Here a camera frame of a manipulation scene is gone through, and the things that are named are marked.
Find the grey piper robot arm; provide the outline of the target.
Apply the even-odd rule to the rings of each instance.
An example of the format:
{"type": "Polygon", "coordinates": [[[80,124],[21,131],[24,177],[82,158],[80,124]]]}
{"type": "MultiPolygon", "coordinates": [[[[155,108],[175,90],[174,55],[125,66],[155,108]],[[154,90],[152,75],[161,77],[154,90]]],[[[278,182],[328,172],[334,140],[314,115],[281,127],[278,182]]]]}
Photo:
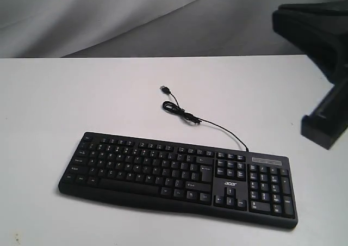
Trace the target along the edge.
{"type": "Polygon", "coordinates": [[[347,0],[282,4],[272,14],[272,28],[333,85],[301,120],[301,135],[329,150],[347,129],[347,0]]]}

